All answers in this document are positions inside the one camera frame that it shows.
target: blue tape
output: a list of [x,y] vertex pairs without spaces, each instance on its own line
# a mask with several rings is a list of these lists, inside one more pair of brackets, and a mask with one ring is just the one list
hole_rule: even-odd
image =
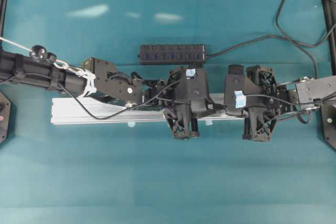
[[246,96],[244,96],[242,90],[235,91],[236,96],[236,108],[243,108],[246,106]]

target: teal backdrop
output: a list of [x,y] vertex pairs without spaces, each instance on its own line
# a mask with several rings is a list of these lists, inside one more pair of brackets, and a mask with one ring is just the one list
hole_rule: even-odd
[[[139,65],[141,44],[204,43],[216,52],[277,34],[280,1],[8,0],[4,37],[74,65],[98,57],[167,78],[173,66]],[[321,0],[288,0],[281,24],[316,42],[326,28]],[[330,75],[328,43],[310,52]],[[232,63],[272,66],[278,81],[313,75],[307,56],[271,39],[209,60],[211,92],[223,92]],[[0,146],[0,223],[335,223],[336,152],[319,114],[310,125],[280,123],[269,143],[242,140],[242,121],[200,122],[200,138],[178,141],[166,123],[54,126],[59,94],[0,89],[15,105]]]

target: silver metal rail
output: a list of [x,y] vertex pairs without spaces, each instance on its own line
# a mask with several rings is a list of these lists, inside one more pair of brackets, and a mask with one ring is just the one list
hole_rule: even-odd
[[[214,102],[223,104],[224,94],[214,93],[210,94],[210,96]],[[108,116],[125,109],[125,107],[101,103],[89,97],[78,99],[95,116]],[[165,122],[162,111],[139,110],[125,111],[124,113],[114,116],[108,120],[96,120],[90,117],[73,98],[53,98],[51,114],[51,123],[57,125],[87,123],[128,123],[129,126],[133,126],[134,123],[137,122]],[[206,124],[208,125],[211,125],[212,121],[216,120],[241,119],[226,115],[224,111],[219,111],[216,114],[200,119],[200,121],[206,121]]]

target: black strap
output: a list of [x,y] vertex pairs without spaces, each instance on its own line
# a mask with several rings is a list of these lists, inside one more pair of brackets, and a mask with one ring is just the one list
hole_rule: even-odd
[[56,68],[55,66],[51,68],[50,72],[51,81],[50,86],[49,88],[47,88],[47,90],[55,90],[58,88],[59,72],[60,72],[59,69]]
[[15,69],[14,69],[14,80],[12,84],[18,84],[25,76],[25,70],[23,69],[23,55],[15,55]]

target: black knob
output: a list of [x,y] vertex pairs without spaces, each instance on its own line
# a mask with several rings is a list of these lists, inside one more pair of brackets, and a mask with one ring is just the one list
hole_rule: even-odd
[[46,60],[48,52],[43,46],[35,45],[29,55],[33,60],[42,61]]

